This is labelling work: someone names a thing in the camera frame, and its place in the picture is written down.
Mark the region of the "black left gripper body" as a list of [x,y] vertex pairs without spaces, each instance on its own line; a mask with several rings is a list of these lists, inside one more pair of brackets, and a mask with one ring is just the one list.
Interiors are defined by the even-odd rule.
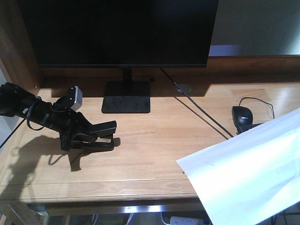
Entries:
[[71,107],[75,105],[75,97],[61,97],[55,103],[46,103],[49,117],[45,127],[59,133],[72,132],[79,128],[78,113]]

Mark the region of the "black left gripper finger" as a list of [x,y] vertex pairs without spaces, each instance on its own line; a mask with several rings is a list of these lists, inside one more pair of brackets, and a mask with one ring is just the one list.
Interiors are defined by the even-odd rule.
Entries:
[[75,141],[75,137],[79,134],[79,124],[71,124],[69,128],[60,132],[60,148],[64,151],[70,149],[79,149],[79,141]]
[[95,133],[92,133],[93,125],[84,117],[81,112],[75,114],[75,131],[76,135],[84,134],[88,136],[96,136]]

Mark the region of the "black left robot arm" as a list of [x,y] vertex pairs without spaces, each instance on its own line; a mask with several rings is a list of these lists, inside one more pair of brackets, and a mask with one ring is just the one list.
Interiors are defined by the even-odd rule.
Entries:
[[45,102],[39,96],[24,90],[16,84],[7,82],[0,86],[0,114],[1,116],[18,116],[27,121],[30,129],[31,122],[57,131],[60,134],[61,149],[82,149],[82,143],[73,141],[75,129],[78,128],[77,112],[83,101],[83,93],[78,86],[68,89],[65,96],[55,103]]

